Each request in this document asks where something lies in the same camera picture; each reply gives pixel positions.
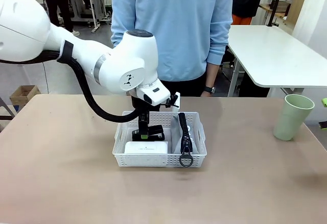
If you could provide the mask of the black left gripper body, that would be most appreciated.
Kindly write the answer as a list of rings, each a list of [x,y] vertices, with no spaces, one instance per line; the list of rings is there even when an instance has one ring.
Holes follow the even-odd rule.
[[[135,109],[131,112],[131,119],[135,119],[138,116],[144,116],[146,119],[149,119],[150,111],[158,112],[160,110],[160,105],[153,106],[152,104],[134,96],[131,97],[131,101],[132,106]]]

